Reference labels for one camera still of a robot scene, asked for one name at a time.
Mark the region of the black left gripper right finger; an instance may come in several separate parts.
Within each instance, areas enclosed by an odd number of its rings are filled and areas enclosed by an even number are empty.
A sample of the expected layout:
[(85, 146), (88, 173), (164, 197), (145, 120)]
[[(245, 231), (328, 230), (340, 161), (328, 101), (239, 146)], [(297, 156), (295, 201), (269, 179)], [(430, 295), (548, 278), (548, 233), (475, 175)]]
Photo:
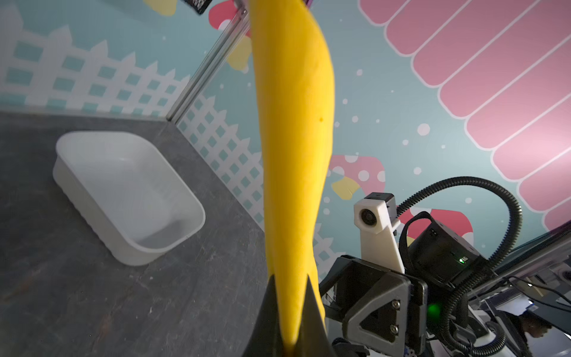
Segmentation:
[(321, 318), (318, 302), (309, 278), (306, 284), (300, 329), (296, 345), (294, 346), (294, 356), (336, 357), (335, 351), (327, 338), (324, 321)]

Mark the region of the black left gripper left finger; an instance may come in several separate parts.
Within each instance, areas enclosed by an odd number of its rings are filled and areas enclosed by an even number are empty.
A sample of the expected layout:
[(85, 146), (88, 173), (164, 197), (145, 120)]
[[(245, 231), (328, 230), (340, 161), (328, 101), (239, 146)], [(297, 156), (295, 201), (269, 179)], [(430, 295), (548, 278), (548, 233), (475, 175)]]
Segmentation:
[(269, 278), (263, 302), (243, 357), (281, 357), (283, 340), (280, 332), (275, 276)]

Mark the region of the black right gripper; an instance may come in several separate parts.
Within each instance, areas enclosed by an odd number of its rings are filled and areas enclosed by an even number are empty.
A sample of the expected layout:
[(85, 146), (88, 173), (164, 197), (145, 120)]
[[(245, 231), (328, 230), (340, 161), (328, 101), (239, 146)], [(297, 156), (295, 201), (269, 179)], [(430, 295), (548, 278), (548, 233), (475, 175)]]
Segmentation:
[(326, 318), (341, 325), (341, 336), (388, 356), (406, 348), (425, 352), (428, 284), (374, 263), (343, 255), (319, 283)]

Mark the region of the yellow paper napkin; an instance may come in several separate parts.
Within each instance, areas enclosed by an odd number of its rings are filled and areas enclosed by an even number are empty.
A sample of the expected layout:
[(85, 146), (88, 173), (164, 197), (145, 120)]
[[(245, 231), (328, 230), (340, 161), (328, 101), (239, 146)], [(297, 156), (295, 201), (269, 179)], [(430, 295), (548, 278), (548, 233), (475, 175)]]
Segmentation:
[(332, 155), (330, 51), (302, 1), (250, 1), (269, 277), (275, 276), (283, 355), (294, 356), (307, 279), (318, 302), (313, 237)]

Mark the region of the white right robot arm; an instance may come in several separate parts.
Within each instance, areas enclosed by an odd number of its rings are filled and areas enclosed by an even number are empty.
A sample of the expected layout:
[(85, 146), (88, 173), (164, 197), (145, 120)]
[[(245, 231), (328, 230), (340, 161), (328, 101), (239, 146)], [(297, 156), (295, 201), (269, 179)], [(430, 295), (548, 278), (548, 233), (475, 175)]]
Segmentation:
[[(508, 208), (506, 233), (489, 258), (426, 211), (413, 221), (425, 220), (428, 226), (415, 240), (407, 239), (410, 222), (401, 216), (423, 199), (459, 186), (487, 190)], [(332, 294), (327, 318), (341, 326), (332, 342), (336, 355), (402, 356), (407, 349), (422, 354), (430, 337), (459, 356), (493, 356), (504, 349), (507, 336), (495, 322), (487, 325), (492, 340), (477, 344), (469, 327), (468, 293), (493, 275), (520, 233), (521, 208), (508, 190), (487, 179), (458, 176), (401, 204), (390, 193), (374, 192), (355, 204), (354, 223), (360, 257), (340, 256), (320, 285), (321, 295)]]

